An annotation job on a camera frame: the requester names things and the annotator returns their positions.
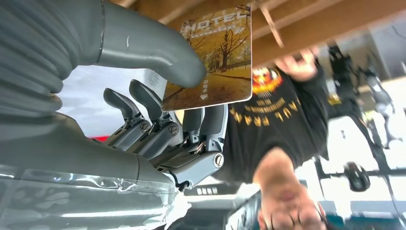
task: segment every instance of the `human hand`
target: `human hand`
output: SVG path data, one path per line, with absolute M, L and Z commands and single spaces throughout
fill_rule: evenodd
M 301 50 L 300 54 L 302 55 L 300 60 L 295 60 L 293 56 L 286 56 L 275 60 L 275 65 L 294 80 L 307 81 L 317 73 L 315 64 L 317 48 Z

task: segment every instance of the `robotic hand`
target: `robotic hand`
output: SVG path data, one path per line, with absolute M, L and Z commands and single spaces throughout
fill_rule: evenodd
M 147 108 L 152 126 L 129 98 L 106 89 L 104 100 L 122 111 L 125 124 L 105 144 L 143 156 L 180 191 L 193 188 L 222 167 L 227 105 L 187 110 L 181 126 L 174 114 L 161 111 L 160 98 L 147 86 L 132 80 L 130 94 Z M 170 146 L 179 135 L 181 142 Z
M 179 190 L 221 167 L 226 106 L 207 108 L 178 143 L 181 127 L 137 81 L 131 95 L 153 124 L 107 89 L 125 124 L 106 144 L 56 112 L 78 65 L 147 68 L 196 86 L 206 68 L 178 32 L 103 0 L 0 1 L 0 15 L 0 228 L 161 226 Z

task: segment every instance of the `black t-shirt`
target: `black t-shirt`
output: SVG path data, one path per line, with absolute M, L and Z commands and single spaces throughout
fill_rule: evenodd
M 229 104 L 225 163 L 213 175 L 216 179 L 252 183 L 256 167 L 273 147 L 282 148 L 295 168 L 326 152 L 328 102 L 322 69 L 306 82 L 278 69 L 269 73 L 254 77 L 249 101 Z

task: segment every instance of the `card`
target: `card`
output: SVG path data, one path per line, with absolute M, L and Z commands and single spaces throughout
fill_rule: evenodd
M 162 110 L 245 101 L 252 96 L 251 7 L 241 5 L 185 21 L 180 33 L 207 68 L 195 88 L 168 82 Z

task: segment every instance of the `man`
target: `man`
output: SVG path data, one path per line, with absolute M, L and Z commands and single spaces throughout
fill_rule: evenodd
M 327 229 L 322 207 L 294 174 L 327 144 L 324 74 L 313 50 L 300 53 L 300 60 L 284 57 L 275 69 L 255 70 L 252 98 L 229 105 L 225 163 L 214 177 L 260 186 L 262 230 Z

